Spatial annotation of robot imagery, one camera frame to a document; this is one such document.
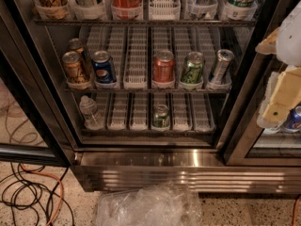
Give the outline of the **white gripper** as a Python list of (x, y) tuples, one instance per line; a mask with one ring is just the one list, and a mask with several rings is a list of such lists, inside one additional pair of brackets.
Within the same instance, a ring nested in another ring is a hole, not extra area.
[(301, 102), (301, 1), (255, 51), (262, 55), (277, 52), (277, 59), (290, 65), (282, 73), (271, 73), (259, 109), (257, 124), (276, 128)]

